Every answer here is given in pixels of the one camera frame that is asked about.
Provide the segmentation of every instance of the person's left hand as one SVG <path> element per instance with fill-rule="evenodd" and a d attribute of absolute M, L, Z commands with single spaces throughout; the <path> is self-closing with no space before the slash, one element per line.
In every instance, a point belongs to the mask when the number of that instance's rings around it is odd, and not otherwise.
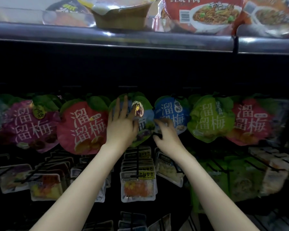
<path fill-rule="evenodd" d="M 124 96 L 123 107 L 120 112 L 120 99 L 117 98 L 117 103 L 112 117 L 112 110 L 108 116 L 107 140 L 106 144 L 123 152 L 131 145 L 138 133 L 138 119 L 134 120 L 136 105 L 127 115 L 127 96 Z"/>

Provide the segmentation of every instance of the forearm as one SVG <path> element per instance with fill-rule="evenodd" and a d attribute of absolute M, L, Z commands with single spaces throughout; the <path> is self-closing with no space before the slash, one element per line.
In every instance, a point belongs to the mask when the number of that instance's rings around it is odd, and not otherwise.
<path fill-rule="evenodd" d="M 91 163 L 31 230 L 81 230 L 106 177 L 122 155 L 118 151 L 121 150 L 104 144 Z"/>
<path fill-rule="evenodd" d="M 187 150 L 176 152 L 173 160 L 185 172 L 215 231 L 258 230 Z"/>

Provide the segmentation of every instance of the red snack bag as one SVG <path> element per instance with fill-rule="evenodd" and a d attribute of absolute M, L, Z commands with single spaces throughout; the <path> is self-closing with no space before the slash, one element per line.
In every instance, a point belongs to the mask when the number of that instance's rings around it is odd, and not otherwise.
<path fill-rule="evenodd" d="M 67 102 L 67 109 L 61 109 L 62 122 L 57 126 L 60 145 L 70 153 L 77 155 L 97 154 L 106 142 L 108 107 L 99 97 L 88 100 Z"/>
<path fill-rule="evenodd" d="M 243 0 L 163 0 L 169 18 L 194 33 L 218 33 L 227 29 L 242 10 Z"/>
<path fill-rule="evenodd" d="M 227 139 L 239 146 L 258 144 L 271 134 L 272 116 L 251 98 L 234 103 L 235 127 L 227 134 Z"/>
<path fill-rule="evenodd" d="M 262 36 L 289 34 L 289 0 L 244 0 L 235 30 L 242 23 Z"/>

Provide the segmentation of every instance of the barcode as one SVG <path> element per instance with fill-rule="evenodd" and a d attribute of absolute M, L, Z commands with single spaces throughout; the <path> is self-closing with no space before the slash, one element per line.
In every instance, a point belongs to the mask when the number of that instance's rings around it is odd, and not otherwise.
<path fill-rule="evenodd" d="M 255 3 L 249 1 L 249 2 L 246 3 L 243 11 L 244 11 L 245 13 L 251 15 L 251 14 L 254 12 L 254 10 L 255 10 L 256 7 L 257 7 L 257 5 L 256 5 Z"/>
<path fill-rule="evenodd" d="M 180 10 L 180 23 L 189 23 L 189 10 Z"/>

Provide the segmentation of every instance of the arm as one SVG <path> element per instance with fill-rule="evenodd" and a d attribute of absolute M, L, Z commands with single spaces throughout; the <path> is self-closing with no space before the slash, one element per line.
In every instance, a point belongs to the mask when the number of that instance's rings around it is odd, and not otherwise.
<path fill-rule="evenodd" d="M 137 135 L 138 123 L 133 123 L 135 107 L 128 117 L 126 114 L 127 96 L 124 97 L 121 113 L 119 98 L 113 118 L 112 112 L 109 113 L 107 141 L 99 153 L 30 229 L 31 231 L 77 231 L 82 229 L 104 180 Z"/>
<path fill-rule="evenodd" d="M 185 172 L 215 231 L 256 231 L 253 222 L 220 189 L 210 175 L 182 145 L 170 119 L 155 120 L 163 139 L 153 136 L 156 145 Z"/>

